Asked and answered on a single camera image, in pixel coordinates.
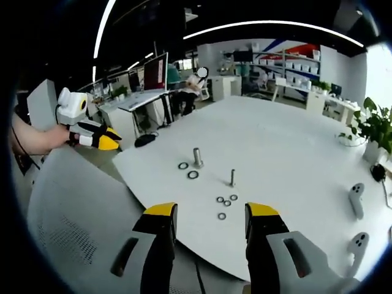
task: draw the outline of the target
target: cable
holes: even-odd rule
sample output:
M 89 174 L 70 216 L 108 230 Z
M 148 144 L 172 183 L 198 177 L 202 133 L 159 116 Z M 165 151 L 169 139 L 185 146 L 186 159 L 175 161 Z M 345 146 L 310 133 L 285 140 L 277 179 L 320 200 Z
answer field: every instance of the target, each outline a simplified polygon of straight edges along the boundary
M 195 257 L 194 262 L 196 266 L 196 275 L 197 275 L 197 280 L 200 285 L 200 291 L 202 291 L 202 294 L 206 294 L 206 289 L 204 288 L 203 280 L 202 280 L 202 275 L 200 274 L 200 270 L 198 268 L 198 263 L 197 263 L 197 257 Z
M 59 124 L 59 121 L 58 121 L 58 119 L 57 119 L 57 109 L 59 109 L 59 107 L 60 107 L 60 104 L 57 104 L 57 105 L 56 105 L 56 108 L 55 108 L 56 124 Z
M 30 155 L 26 152 L 26 150 L 22 147 L 22 144 L 20 143 L 20 141 L 19 141 L 19 139 L 18 139 L 18 136 L 17 136 L 17 134 L 15 133 L 15 129 L 14 129 L 13 127 L 11 127 L 11 128 L 12 128 L 13 135 L 15 136 L 15 139 L 17 139 L 17 142 L 18 142 L 18 145 L 19 145 L 20 149 L 22 149 L 22 151 L 26 154 L 26 156 L 29 157 L 29 159 L 31 160 L 32 164 L 34 164 L 34 165 L 36 166 L 36 168 L 37 168 L 38 170 L 40 170 L 41 168 L 36 164 L 36 162 L 31 158 L 31 156 L 30 156 Z
M 364 144 L 368 141 L 367 139 L 365 139 L 362 143 L 359 143 L 359 144 L 357 144 L 357 145 L 346 145 L 346 144 L 343 144 L 343 143 L 339 140 L 339 137 L 338 137 L 337 135 L 335 135 L 335 138 L 337 138 L 338 142 L 339 142 L 341 145 L 345 146 L 345 147 L 359 147 L 359 146 L 361 146 L 361 145 L 364 145 Z

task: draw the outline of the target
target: person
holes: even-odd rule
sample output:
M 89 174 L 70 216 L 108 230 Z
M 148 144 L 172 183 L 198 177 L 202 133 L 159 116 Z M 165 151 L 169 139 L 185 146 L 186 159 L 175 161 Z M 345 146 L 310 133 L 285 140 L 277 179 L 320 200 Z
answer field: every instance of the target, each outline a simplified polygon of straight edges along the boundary
M 16 155 L 46 155 L 52 149 L 59 148 L 69 140 L 69 131 L 63 125 L 56 125 L 48 131 L 40 131 L 26 124 L 16 113 L 12 115 L 9 130 L 9 145 Z M 15 158 L 11 160 L 12 178 L 20 211 L 27 216 L 32 184 L 24 176 Z
M 185 102 L 183 116 L 192 112 L 195 99 L 200 95 L 200 91 L 204 86 L 205 80 L 192 74 L 186 81 L 185 88 L 181 89 L 177 95 L 173 96 L 173 115 L 178 116 L 181 112 L 180 108 Z
M 63 125 L 58 124 L 43 132 L 26 124 L 16 113 L 12 115 L 10 141 L 12 150 L 16 154 L 46 155 L 68 140 L 69 131 Z

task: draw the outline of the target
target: ceiling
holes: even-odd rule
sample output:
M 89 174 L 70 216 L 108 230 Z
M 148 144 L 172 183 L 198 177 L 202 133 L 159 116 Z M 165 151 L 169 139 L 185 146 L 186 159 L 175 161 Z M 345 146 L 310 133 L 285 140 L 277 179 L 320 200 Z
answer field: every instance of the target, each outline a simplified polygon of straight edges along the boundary
M 93 66 L 97 67 L 97 78 L 113 66 L 126 69 L 153 52 L 154 41 L 159 51 L 165 48 L 176 52 L 173 54 L 176 57 L 203 43 L 250 38 L 319 43 L 349 56 L 364 51 L 325 32 L 281 24 L 238 26 L 182 40 L 193 32 L 239 21 L 297 21 L 339 31 L 365 45 L 377 40 L 368 21 L 355 12 L 357 4 L 349 0 L 330 0 L 328 4 L 313 0 L 288 4 L 241 0 L 236 5 L 227 0 L 117 0 L 102 36 L 98 58 L 94 59 L 96 36 L 108 0 L 29 2 L 34 3 L 21 14 L 26 26 L 19 44 L 23 70 L 20 88 L 28 90 L 44 78 L 51 78 L 60 87 L 78 89 L 92 82 Z M 184 7 L 191 8 L 198 18 L 185 24 Z

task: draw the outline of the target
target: computer monitor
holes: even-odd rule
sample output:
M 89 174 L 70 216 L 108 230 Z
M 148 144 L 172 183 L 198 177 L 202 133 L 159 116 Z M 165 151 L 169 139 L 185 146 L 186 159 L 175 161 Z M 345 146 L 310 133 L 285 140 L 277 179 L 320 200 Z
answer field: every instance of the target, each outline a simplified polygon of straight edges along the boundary
M 335 93 L 336 96 L 342 95 L 342 87 L 331 84 L 331 93 Z
M 167 90 L 167 62 L 168 53 L 164 53 L 145 64 L 145 91 L 155 89 Z
M 240 61 L 240 62 L 253 61 L 253 52 L 251 51 L 234 51 L 233 56 L 234 56 L 234 61 Z
M 137 72 L 132 72 L 129 75 L 129 86 L 132 92 L 137 92 L 140 90 L 138 89 L 140 87 L 140 81 Z

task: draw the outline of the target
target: desk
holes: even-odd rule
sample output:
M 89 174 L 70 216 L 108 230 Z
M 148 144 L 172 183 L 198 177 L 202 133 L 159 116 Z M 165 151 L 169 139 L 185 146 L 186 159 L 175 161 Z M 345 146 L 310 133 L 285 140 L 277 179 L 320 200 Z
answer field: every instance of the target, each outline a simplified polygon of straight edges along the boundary
M 208 78 L 212 84 L 213 101 L 220 101 L 231 95 L 240 96 L 242 78 L 235 75 L 217 75 Z
M 308 89 L 304 89 L 304 88 L 301 88 L 301 87 L 297 87 L 297 86 L 295 86 L 295 85 L 291 85 L 291 84 L 289 84 L 289 83 L 286 83 L 285 85 L 277 85 L 276 87 L 275 87 L 275 92 L 274 92 L 274 95 L 273 95 L 273 98 L 272 98 L 272 101 L 274 102 L 275 101 L 275 99 L 276 99 L 276 96 L 277 96 L 277 92 L 278 92 L 278 90 L 279 90 L 279 87 L 285 87 L 285 88 L 291 88 L 291 89 L 294 89 L 294 90 L 297 90 L 297 91 L 302 91 L 302 92 L 306 92 L 306 93 L 308 93 L 308 96 L 307 96 L 307 98 L 309 99 L 309 93 L 313 93 L 313 92 L 311 92 L 310 90 L 308 90 Z M 332 97 L 332 96 L 330 96 L 330 95 L 323 95 L 323 94 L 319 94 L 319 93 L 314 93 L 316 96 L 323 96 L 323 98 L 325 99 L 325 100 L 327 100 L 327 101 L 333 101 L 333 102 L 335 102 L 335 103 L 337 103 L 337 104 L 339 104 L 339 105 L 342 105 L 343 106 L 343 112 L 341 113 L 341 115 L 340 115 L 340 117 L 339 117 L 339 121 L 340 122 L 342 122 L 342 123 L 344 123 L 344 124 L 346 124 L 346 125 L 349 125 L 349 124 L 351 124 L 351 122 L 352 122 L 352 119 L 353 119 L 353 113 L 354 113 L 354 111 L 357 111 L 357 110 L 360 110 L 361 108 L 360 107 L 356 107 L 356 106 L 354 106 L 354 105 L 352 105 L 352 104 L 350 104 L 350 103 L 348 103 L 348 102 L 346 102 L 346 101 L 341 101 L 341 100 L 339 100 L 338 98 L 335 98 L 335 97 Z M 320 108 L 320 110 L 319 110 L 319 112 L 320 112 L 320 114 L 322 115 L 322 113 L 323 113 L 323 107 L 322 108 Z
M 365 277 L 388 244 L 392 213 L 382 186 L 361 159 L 364 146 L 347 148 L 335 135 L 341 123 L 284 104 L 247 97 L 224 100 L 181 118 L 142 148 L 129 148 L 113 162 L 144 207 L 177 202 L 177 238 L 216 267 L 249 281 L 245 256 L 246 202 L 270 205 L 291 231 L 298 230 L 328 255 L 343 275 L 348 242 L 370 235 L 357 274 Z M 204 167 L 187 179 L 178 164 L 192 164 L 199 147 Z M 235 188 L 228 186 L 235 168 Z M 348 191 L 364 183 L 365 217 L 355 219 Z M 224 207 L 216 197 L 238 200 Z M 225 212 L 226 220 L 217 214 Z
M 146 105 L 147 114 L 152 119 L 151 124 L 155 125 L 155 127 L 159 127 L 164 123 L 165 112 L 168 111 L 168 98 L 161 96 L 166 93 L 168 91 L 164 90 L 132 93 L 123 101 L 112 100 L 98 106 L 107 125 L 112 127 L 122 137 L 122 140 L 119 141 L 122 150 L 133 146 L 135 140 L 140 135 L 137 122 L 132 114 L 139 107 Z

